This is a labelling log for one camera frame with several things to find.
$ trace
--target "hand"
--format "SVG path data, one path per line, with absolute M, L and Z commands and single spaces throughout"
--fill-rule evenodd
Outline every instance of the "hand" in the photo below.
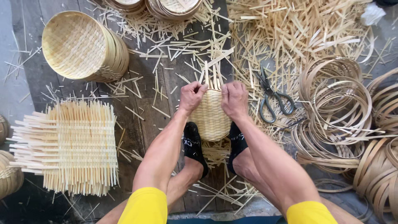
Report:
M 208 84 L 193 82 L 181 88 L 179 111 L 184 111 L 189 116 L 202 101 L 204 93 L 209 88 Z
M 234 81 L 221 86 L 221 108 L 225 114 L 235 123 L 248 118 L 249 92 L 243 83 Z

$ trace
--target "wooden table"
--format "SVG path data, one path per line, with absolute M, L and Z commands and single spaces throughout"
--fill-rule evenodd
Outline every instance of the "wooden table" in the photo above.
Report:
M 33 52 L 41 46 L 41 35 L 44 29 L 44 24 L 47 23 L 56 13 L 74 10 L 84 12 L 94 18 L 98 18 L 100 13 L 99 10 L 94 12 L 88 10 L 94 9 L 94 6 L 86 0 L 11 0 L 11 6 L 13 28 L 19 49 L 30 51 L 33 48 Z M 228 16 L 225 0 L 216 0 L 213 8 L 218 7 L 221 7 L 220 15 Z M 108 27 L 114 31 L 119 28 L 115 22 L 108 20 L 107 23 Z M 217 24 L 220 24 L 221 32 L 223 34 L 228 32 L 229 27 L 226 20 L 219 19 L 216 23 L 216 27 L 218 27 Z M 199 23 L 188 25 L 185 33 L 188 33 L 190 29 L 192 29 L 193 32 L 199 32 L 193 36 L 196 40 L 207 40 L 211 38 L 211 32 L 206 29 L 203 31 L 201 24 Z M 123 40 L 127 44 L 128 48 L 137 48 L 137 42 L 135 39 L 129 40 L 124 38 Z M 142 43 L 141 49 L 146 50 L 152 45 L 152 42 L 147 41 L 146 43 Z M 224 45 L 224 49 L 229 48 L 230 40 L 228 39 Z M 160 52 L 155 50 L 152 54 L 159 55 Z M 22 61 L 25 61 L 29 55 L 28 53 L 21 53 L 21 57 Z M 180 88 L 186 85 L 186 82 L 175 73 L 184 75 L 188 80 L 195 80 L 193 69 L 184 63 L 184 61 L 188 62 L 190 60 L 191 55 L 183 54 L 172 62 L 170 62 L 169 58 L 162 58 L 161 63 L 164 67 L 158 67 L 159 86 L 163 86 L 163 89 L 165 90 L 164 92 L 169 100 L 167 101 L 163 99 L 161 101 L 158 95 L 155 106 L 171 116 L 176 112 L 176 105 L 179 104 L 178 99 Z M 146 60 L 145 58 L 140 58 L 138 54 L 130 54 L 129 69 L 138 72 L 140 76 L 143 76 L 143 78 L 137 82 L 142 99 L 136 97 L 131 92 L 127 92 L 129 97 L 103 100 L 104 102 L 110 102 L 113 104 L 118 122 L 126 129 L 123 137 L 123 145 L 121 147 L 129 151 L 134 149 L 141 156 L 144 156 L 145 151 L 152 140 L 160 133 L 158 128 L 164 128 L 170 121 L 169 118 L 151 108 L 155 96 L 155 91 L 152 90 L 152 87 L 155 86 L 155 75 L 152 74 L 152 71 L 155 67 L 156 61 L 157 58 L 149 58 Z M 95 92 L 97 96 L 104 95 L 105 92 L 109 92 L 109 88 L 103 83 L 89 82 L 88 89 L 86 90 L 86 81 L 64 79 L 50 68 L 42 53 L 34 55 L 26 61 L 23 66 L 25 68 L 35 110 L 39 112 L 45 111 L 46 106 L 50 106 L 53 103 L 52 100 L 44 95 L 44 93 L 48 93 L 46 85 L 52 86 L 54 89 L 58 89 L 58 97 L 64 99 L 73 94 L 78 97 L 81 97 L 82 94 L 84 96 L 89 96 L 90 91 L 95 90 L 97 87 L 98 90 Z M 165 70 L 163 68 L 174 68 L 174 70 Z M 221 71 L 224 76 L 228 77 L 228 81 L 233 79 L 232 75 L 229 75 L 232 73 L 232 67 L 226 60 L 221 62 Z M 126 73 L 124 78 L 130 79 L 137 76 L 138 75 L 134 73 Z M 131 89 L 135 88 L 131 83 L 126 83 L 126 86 Z M 175 86 L 178 86 L 176 91 L 173 94 L 170 94 Z M 142 108 L 144 110 L 142 117 L 145 118 L 145 121 L 139 120 L 137 117 L 133 118 L 133 114 L 128 111 L 125 106 L 135 109 L 135 111 L 141 111 L 139 108 Z M 115 138 L 117 142 L 121 137 L 122 131 L 123 130 L 118 126 L 115 127 Z M 110 196 L 104 196 L 101 198 L 97 196 L 74 196 L 70 197 L 71 202 L 73 203 L 75 200 L 77 201 L 74 206 L 81 211 L 83 217 L 88 216 L 94 206 L 100 203 L 88 219 L 98 219 L 103 217 L 108 211 L 131 195 L 129 193 L 131 193 L 133 177 L 139 164 L 140 161 L 134 160 L 130 163 L 124 157 L 119 157 L 120 187 L 110 190 L 110 194 L 115 200 Z M 178 173 L 183 167 L 183 152 L 181 152 L 175 171 Z M 224 186 L 224 167 L 220 166 L 212 169 L 211 172 L 201 181 L 214 189 L 220 189 Z M 209 197 L 200 196 L 209 195 L 211 194 L 210 192 L 198 188 L 192 188 L 192 190 L 195 190 L 198 193 L 191 191 L 186 192 L 185 195 L 176 203 L 172 212 L 196 212 L 201 210 L 202 207 L 210 200 Z M 229 202 L 216 198 L 216 200 L 213 200 L 205 210 L 229 210 L 233 208 L 237 208 L 236 205 L 231 205 Z

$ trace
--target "black sock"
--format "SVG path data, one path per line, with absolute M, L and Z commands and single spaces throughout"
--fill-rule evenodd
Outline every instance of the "black sock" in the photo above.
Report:
M 229 138 L 231 139 L 231 154 L 229 155 L 228 169 L 236 175 L 232 161 L 248 147 L 245 137 L 242 132 L 236 126 L 235 122 L 232 122 L 231 129 L 229 130 Z
M 203 157 L 202 141 L 200 139 L 198 127 L 194 122 L 188 122 L 185 125 L 182 143 L 184 144 L 184 156 L 194 159 L 203 165 L 201 179 L 204 178 L 209 172 L 209 168 Z

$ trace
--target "sock logo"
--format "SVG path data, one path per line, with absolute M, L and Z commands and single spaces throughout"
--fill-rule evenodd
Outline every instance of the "sock logo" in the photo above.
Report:
M 188 146 L 191 146 L 191 147 L 192 147 L 192 145 L 199 145 L 200 146 L 200 141 L 192 141 L 191 139 L 186 138 L 186 139 L 184 139 L 184 145 L 188 145 Z
M 241 140 L 243 140 L 245 138 L 245 136 L 242 133 L 240 133 L 238 136 L 231 138 L 231 140 L 237 140 L 239 138 L 241 138 Z
M 184 145 L 192 146 L 192 143 L 190 141 L 188 141 L 188 140 L 185 140 Z

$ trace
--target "yellow sleeve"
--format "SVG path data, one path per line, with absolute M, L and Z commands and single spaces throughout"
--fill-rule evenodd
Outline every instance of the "yellow sleeve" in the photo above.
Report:
M 320 202 L 304 201 L 287 209 L 288 224 L 337 224 L 328 208 Z
M 154 187 L 144 187 L 130 196 L 118 224 L 166 224 L 166 222 L 166 194 Z

